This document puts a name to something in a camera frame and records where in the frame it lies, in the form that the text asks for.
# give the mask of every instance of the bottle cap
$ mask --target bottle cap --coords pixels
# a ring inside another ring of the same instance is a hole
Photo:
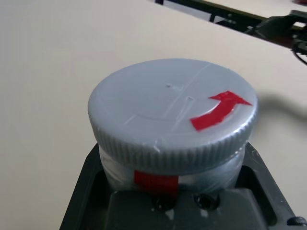
[[[99,146],[129,168],[161,175],[225,163],[249,139],[258,100],[237,73],[198,60],[128,66],[101,81],[88,103]]]

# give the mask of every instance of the red arrow sticker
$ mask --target red arrow sticker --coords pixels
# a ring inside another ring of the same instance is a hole
[[[221,123],[224,118],[233,111],[236,104],[252,105],[251,103],[245,101],[243,98],[230,91],[222,92],[209,98],[219,100],[221,102],[210,113],[190,119],[194,128],[199,132],[203,129]]]

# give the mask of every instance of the black cable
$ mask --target black cable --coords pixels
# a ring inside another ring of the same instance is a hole
[[[301,62],[303,62],[305,65],[307,65],[307,61],[305,61],[304,59],[302,59],[295,51],[292,51],[294,56],[297,57],[297,59],[299,59]]]

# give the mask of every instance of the black holder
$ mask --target black holder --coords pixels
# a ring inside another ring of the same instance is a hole
[[[182,192],[176,201],[112,192],[98,145],[87,156],[60,230],[307,230],[258,152],[246,145],[236,186],[217,197]]]

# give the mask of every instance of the white table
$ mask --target white table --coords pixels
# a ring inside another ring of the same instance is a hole
[[[269,18],[288,15],[291,10],[307,12],[307,6],[292,0],[202,0],[207,4],[251,17]]]
[[[307,68],[289,50],[147,0],[2,1],[0,32],[3,230],[59,228],[95,144],[89,95],[119,68],[206,60],[241,74],[261,97],[307,107]],[[305,127],[265,114],[253,144],[294,212],[307,217]]]

